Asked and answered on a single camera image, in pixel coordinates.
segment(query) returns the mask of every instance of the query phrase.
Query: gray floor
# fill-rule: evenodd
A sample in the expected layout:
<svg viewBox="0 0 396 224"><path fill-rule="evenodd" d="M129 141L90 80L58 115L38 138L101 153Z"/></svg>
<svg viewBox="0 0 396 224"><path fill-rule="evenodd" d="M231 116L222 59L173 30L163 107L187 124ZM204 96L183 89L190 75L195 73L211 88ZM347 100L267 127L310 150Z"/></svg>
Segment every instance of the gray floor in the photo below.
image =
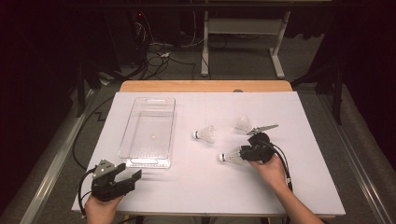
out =
<svg viewBox="0 0 396 224"><path fill-rule="evenodd" d="M209 65L211 79L276 79L274 67L268 54L268 48L274 43L272 37L258 39L210 37ZM279 52L286 80L294 80L306 74L320 44L320 38L303 40L300 37L286 38ZM167 48L171 59L168 67L152 79L209 79L201 77L201 48ZM76 155L80 162L87 165L111 106L111 96L118 91L119 83L109 84L89 97L91 107L86 111L90 115L99 106L97 113L87 119L77 136ZM310 125L317 138L320 150L329 167L334 184L346 215L329 219L331 223L392 223L396 216L396 175L381 150L375 143L353 100L343 89L341 119L343 125L336 125L329 115L331 96L316 95L315 83L302 84L295 90L299 93ZM75 117L77 107L73 106L63 126L55 134L47 150L37 162L32 173L20 189L18 195L0 218L0 223L20 223L26 218L26 210L35 198L37 189L51 163L60 154L60 148L70 146L71 133L80 120ZM36 223L85 223L80 214L72 212L71 206L76 197L77 185L85 171L74 162L70 153L66 157L56 184L49 186L49 193L40 199L43 203L38 208L34 221Z"/></svg>

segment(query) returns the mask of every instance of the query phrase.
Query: forearm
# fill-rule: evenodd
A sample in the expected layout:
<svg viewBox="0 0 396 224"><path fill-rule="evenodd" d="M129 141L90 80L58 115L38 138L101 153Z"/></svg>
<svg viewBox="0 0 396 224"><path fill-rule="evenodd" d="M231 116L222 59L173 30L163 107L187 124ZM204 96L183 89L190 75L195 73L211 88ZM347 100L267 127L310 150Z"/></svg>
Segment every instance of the forearm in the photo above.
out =
<svg viewBox="0 0 396 224"><path fill-rule="evenodd" d="M286 185L274 188L274 193L282 203L282 206L286 210L293 224L323 223L314 213L311 212L311 210L309 210L302 202L300 202L300 200Z"/></svg>

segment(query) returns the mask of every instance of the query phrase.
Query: hand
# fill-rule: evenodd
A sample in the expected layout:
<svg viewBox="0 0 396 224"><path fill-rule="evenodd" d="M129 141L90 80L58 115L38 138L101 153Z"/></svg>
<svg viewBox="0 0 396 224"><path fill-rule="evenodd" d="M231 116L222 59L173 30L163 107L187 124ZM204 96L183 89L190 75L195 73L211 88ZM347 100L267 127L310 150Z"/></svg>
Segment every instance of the hand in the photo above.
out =
<svg viewBox="0 0 396 224"><path fill-rule="evenodd" d="M256 168L264 182L272 189L287 186L285 181L285 170L278 156L273 155L271 160L266 163L258 161L250 161L249 163Z"/></svg>
<svg viewBox="0 0 396 224"><path fill-rule="evenodd" d="M90 224L110 224L116 215L116 208L123 196L102 202L97 198L90 196L85 202L85 211L87 214L87 222Z"/></svg>

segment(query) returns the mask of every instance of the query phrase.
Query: clear plastic container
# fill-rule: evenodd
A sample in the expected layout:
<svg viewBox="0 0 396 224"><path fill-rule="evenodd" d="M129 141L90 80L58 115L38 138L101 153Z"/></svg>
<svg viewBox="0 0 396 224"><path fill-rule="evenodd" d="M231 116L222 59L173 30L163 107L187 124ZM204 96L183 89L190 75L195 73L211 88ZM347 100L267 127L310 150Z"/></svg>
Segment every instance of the clear plastic container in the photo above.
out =
<svg viewBox="0 0 396 224"><path fill-rule="evenodd" d="M128 167L169 168L176 100L136 98L119 150Z"/></svg>

